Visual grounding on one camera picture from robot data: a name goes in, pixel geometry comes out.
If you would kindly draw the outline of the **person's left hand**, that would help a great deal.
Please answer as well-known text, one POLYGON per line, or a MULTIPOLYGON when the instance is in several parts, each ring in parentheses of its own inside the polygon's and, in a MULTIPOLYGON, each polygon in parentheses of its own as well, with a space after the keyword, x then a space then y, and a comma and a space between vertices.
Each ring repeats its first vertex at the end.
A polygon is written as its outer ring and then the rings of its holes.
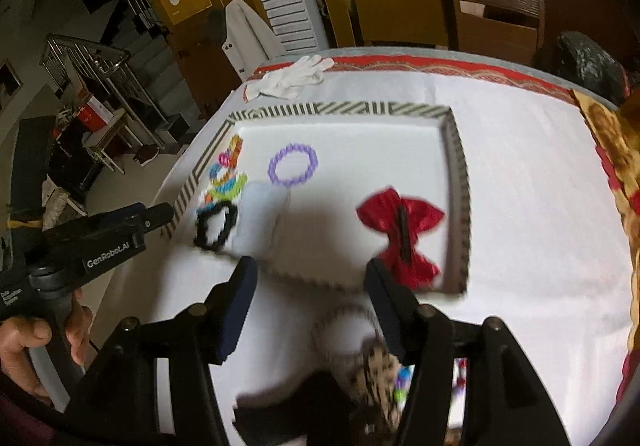
MULTIPOLYGON (((81 289, 74 291, 72 311, 65 324, 70 357, 79 366, 85 363, 90 348, 89 331, 93 319, 91 309, 81 304, 83 297, 81 289)), ((11 317, 1 324, 1 371, 19 388, 46 404, 51 401, 49 394, 40 382, 27 351, 46 346, 51 336, 50 325, 40 318, 11 317)))

